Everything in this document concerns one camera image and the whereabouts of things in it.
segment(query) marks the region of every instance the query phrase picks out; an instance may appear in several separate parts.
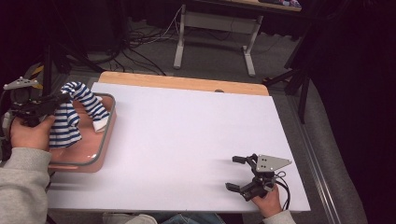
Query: gray sweater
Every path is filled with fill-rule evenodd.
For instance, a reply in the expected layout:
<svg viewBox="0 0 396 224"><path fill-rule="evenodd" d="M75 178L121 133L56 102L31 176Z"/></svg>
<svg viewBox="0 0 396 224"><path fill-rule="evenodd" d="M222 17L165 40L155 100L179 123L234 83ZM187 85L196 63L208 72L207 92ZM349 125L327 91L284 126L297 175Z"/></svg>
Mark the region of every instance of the gray sweater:
<svg viewBox="0 0 396 224"><path fill-rule="evenodd" d="M48 200L45 188L50 182L50 153L26 147L12 149L11 158L0 168L0 224L45 223ZM104 217L107 224L157 224L149 216ZM265 224L294 224L289 211L265 218Z"/></svg>

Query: jeans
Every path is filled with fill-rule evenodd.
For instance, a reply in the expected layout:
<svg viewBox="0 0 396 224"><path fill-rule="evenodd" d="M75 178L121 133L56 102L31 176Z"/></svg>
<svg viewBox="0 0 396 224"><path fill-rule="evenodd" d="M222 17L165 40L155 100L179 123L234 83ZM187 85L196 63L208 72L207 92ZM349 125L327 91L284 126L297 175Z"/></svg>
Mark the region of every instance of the jeans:
<svg viewBox="0 0 396 224"><path fill-rule="evenodd" d="M154 217L159 224L225 224L214 213L153 213L147 214Z"/></svg>

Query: gray sleeve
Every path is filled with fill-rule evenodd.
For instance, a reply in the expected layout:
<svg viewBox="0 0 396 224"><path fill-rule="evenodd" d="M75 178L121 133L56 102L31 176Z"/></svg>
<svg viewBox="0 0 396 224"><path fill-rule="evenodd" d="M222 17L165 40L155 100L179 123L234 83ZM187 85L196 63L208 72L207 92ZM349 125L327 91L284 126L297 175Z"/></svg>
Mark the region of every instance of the gray sleeve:
<svg viewBox="0 0 396 224"><path fill-rule="evenodd" d="M289 210L278 213L262 220L265 224L295 224Z"/></svg>
<svg viewBox="0 0 396 224"><path fill-rule="evenodd" d="M46 151L12 149L11 158L0 168L0 223L45 223L49 163Z"/></svg>

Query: dark curtain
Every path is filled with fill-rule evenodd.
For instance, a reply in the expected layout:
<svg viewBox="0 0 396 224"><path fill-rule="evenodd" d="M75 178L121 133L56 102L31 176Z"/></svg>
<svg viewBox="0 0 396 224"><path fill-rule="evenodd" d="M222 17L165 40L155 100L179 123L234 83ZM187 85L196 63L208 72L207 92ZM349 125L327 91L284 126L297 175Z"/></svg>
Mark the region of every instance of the dark curtain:
<svg viewBox="0 0 396 224"><path fill-rule="evenodd" d="M388 204L396 196L395 7L354 1L310 72L369 223L394 219Z"/></svg>
<svg viewBox="0 0 396 224"><path fill-rule="evenodd" d="M1 86L23 77L43 51L34 1L0 1Z"/></svg>
<svg viewBox="0 0 396 224"><path fill-rule="evenodd" d="M166 28L175 17L180 3L166 0L130 0L128 14L133 21L147 20L147 24Z"/></svg>

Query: blue and white striped fabric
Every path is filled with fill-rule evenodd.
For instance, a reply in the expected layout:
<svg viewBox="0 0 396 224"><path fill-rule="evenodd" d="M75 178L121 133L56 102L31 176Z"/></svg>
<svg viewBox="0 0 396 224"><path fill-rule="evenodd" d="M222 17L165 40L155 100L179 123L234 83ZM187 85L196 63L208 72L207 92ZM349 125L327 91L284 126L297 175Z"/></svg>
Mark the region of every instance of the blue and white striped fabric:
<svg viewBox="0 0 396 224"><path fill-rule="evenodd" d="M55 111L55 122L49 131L49 147L70 147L82 138L78 130L79 116L73 107L73 100L84 106L93 120L96 132L105 129L109 113L90 89L81 82L69 82L61 91L68 92L72 99Z"/></svg>

